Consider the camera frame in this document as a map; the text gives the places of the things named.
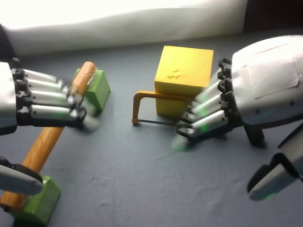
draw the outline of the green block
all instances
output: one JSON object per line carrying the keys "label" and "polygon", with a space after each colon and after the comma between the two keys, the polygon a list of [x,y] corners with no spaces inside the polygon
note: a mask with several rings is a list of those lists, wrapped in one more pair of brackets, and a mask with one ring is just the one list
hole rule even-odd
{"label": "green block", "polygon": [[60,189],[49,176],[42,176],[43,190],[30,196],[21,211],[10,211],[16,219],[45,226],[60,195]]}
{"label": "green block", "polygon": [[110,87],[103,70],[96,70],[93,78],[90,80],[84,96],[94,105],[98,113],[102,112],[110,91]]}

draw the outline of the yellow cube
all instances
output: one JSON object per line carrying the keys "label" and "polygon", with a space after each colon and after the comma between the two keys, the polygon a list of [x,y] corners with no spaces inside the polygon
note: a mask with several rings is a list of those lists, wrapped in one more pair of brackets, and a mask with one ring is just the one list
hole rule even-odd
{"label": "yellow cube", "polygon": [[[155,91],[195,97],[208,86],[213,50],[165,46],[155,77]],[[156,99],[157,114],[181,116],[188,103]]]}

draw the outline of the dent on yellow block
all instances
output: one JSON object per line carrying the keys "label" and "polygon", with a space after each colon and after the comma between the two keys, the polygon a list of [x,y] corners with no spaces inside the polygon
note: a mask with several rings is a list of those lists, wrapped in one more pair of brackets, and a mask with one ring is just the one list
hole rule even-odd
{"label": "dent on yellow block", "polygon": [[[165,46],[155,78],[155,91],[196,96],[208,86],[213,50]],[[156,99],[157,114],[181,116],[188,103]]]}

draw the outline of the top of yellow block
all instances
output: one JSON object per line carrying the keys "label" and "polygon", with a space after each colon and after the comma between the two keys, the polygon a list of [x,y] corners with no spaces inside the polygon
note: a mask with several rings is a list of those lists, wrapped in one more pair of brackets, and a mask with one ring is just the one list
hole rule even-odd
{"label": "top of yellow block", "polygon": [[155,81],[206,87],[213,54],[213,50],[164,46]]}

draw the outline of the gray fabric surface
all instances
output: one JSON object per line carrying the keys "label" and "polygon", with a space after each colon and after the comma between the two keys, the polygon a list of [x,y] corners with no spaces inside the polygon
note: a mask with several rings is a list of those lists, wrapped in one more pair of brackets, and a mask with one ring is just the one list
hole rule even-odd
{"label": "gray fabric surface", "polygon": [[[267,32],[72,52],[23,59],[24,67],[72,79],[84,61],[104,69],[111,92],[90,136],[65,129],[42,174],[51,176],[62,194],[49,227],[284,227],[301,226],[302,185],[294,183],[271,200],[248,199],[252,174],[278,152],[279,142],[299,122],[264,130],[267,148],[252,147],[243,128],[227,140],[210,139],[191,152],[174,152],[169,126],[133,127],[132,101],[138,90],[154,90],[154,76],[164,45],[214,50],[220,58],[268,37],[302,32]],[[139,116],[156,120],[155,101],[143,100]],[[19,127],[0,137],[1,155],[22,162],[40,129]],[[0,212],[1,226],[13,218]]]}

